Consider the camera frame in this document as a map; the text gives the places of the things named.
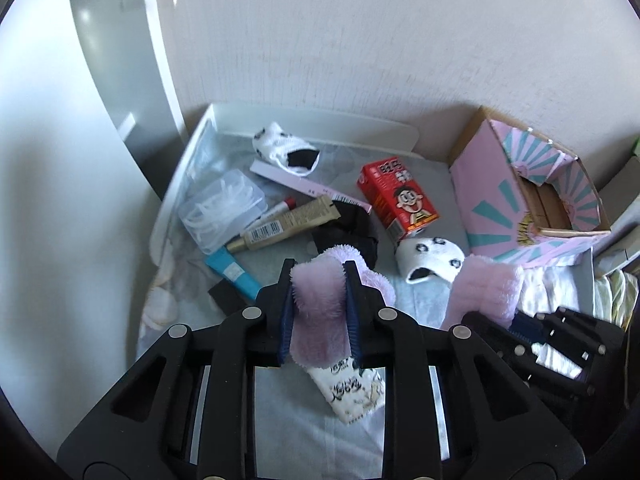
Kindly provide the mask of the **pink fluffy cloth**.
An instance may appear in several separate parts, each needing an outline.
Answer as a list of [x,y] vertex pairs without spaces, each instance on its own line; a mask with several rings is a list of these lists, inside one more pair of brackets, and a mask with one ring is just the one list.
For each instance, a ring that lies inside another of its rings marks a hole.
[[440,328],[450,330],[469,312],[480,312],[509,328],[524,285],[521,266],[470,255],[451,284],[447,310]]

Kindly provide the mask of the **blue cosmetic tube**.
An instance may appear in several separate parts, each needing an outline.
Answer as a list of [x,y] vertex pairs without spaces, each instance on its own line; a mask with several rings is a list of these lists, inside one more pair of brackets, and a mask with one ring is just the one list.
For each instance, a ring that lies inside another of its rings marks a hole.
[[247,299],[256,300],[262,285],[236,261],[226,248],[220,248],[206,256],[205,264],[233,285],[238,292],[242,292]]

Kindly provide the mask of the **red capped lipstick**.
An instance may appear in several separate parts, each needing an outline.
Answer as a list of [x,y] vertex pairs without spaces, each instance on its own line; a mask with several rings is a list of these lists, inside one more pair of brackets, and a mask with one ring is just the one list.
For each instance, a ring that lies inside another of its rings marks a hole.
[[296,200],[293,197],[288,197],[285,200],[281,200],[280,203],[275,204],[268,209],[260,218],[260,222],[266,222],[273,218],[279,217],[281,214],[285,214],[296,208]]

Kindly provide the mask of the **beige cosmetic tube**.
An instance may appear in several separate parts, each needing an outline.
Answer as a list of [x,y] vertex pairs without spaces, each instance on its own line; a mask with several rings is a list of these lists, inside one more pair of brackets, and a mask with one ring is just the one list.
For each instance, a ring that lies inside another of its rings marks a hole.
[[237,254],[268,247],[339,218],[341,214],[333,200],[323,195],[249,229],[237,240],[228,243],[226,248],[230,254]]

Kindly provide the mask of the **pink fluffy headband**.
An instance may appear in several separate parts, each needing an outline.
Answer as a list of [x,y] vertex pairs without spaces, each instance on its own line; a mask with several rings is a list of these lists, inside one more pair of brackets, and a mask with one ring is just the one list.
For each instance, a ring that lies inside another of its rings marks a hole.
[[295,304],[290,347],[293,361],[306,368],[329,368],[350,356],[343,264],[354,260],[363,285],[377,289],[388,306],[396,302],[392,283],[371,270],[356,248],[331,247],[291,271]]

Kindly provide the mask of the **pink patterned cardboard box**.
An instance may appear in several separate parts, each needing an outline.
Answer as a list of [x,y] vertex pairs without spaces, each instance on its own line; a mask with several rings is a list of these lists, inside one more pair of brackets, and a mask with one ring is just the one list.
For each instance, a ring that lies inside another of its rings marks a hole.
[[611,233],[579,156],[490,107],[472,116],[448,167],[474,255],[524,268],[572,264]]

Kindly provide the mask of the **clear plastic floss box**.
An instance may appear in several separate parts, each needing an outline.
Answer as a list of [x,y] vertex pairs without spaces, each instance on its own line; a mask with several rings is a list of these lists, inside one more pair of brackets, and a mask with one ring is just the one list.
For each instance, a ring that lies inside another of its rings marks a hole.
[[178,217],[200,251],[211,255],[267,210],[265,193],[239,169],[227,171],[188,198]]

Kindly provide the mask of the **long pink box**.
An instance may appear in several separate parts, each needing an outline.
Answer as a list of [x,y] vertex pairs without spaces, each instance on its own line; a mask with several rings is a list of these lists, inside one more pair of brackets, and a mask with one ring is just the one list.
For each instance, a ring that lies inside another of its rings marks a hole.
[[333,188],[328,188],[323,184],[312,182],[307,178],[299,177],[295,174],[289,174],[278,167],[266,164],[260,160],[254,160],[254,162],[252,162],[250,165],[250,171],[253,174],[257,174],[259,177],[263,177],[309,197],[326,195],[329,196],[331,200],[338,200],[339,202],[359,206],[364,209],[367,214],[370,214],[372,211],[372,206],[363,200],[357,200],[355,197],[338,192]]

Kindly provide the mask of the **black round jar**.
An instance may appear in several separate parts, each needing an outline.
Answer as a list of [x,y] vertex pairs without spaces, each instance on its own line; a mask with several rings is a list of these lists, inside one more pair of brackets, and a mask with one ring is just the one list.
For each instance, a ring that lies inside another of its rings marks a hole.
[[208,290],[208,294],[209,297],[212,298],[215,306],[221,310],[225,316],[241,312],[248,306],[244,296],[233,284],[226,280],[215,284]]

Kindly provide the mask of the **white tissue pack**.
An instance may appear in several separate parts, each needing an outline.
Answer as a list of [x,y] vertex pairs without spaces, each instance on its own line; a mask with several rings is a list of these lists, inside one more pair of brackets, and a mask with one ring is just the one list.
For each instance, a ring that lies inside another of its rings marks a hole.
[[306,372],[345,425],[373,414],[385,405],[385,382],[373,368],[356,367],[352,358],[329,368],[311,367]]

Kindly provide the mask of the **red milk carton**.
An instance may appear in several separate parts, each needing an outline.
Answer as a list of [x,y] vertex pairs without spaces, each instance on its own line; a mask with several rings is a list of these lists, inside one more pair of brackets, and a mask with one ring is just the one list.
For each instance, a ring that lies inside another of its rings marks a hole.
[[397,156],[362,166],[357,184],[396,244],[439,219],[432,202]]

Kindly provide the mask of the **black fabric scrunchie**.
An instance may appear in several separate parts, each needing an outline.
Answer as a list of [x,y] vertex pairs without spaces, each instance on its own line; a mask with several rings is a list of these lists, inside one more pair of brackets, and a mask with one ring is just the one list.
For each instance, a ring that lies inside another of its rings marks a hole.
[[337,245],[349,245],[360,252],[370,269],[374,269],[378,262],[378,236],[370,214],[359,205],[341,200],[334,200],[333,205],[340,216],[311,232],[317,252]]

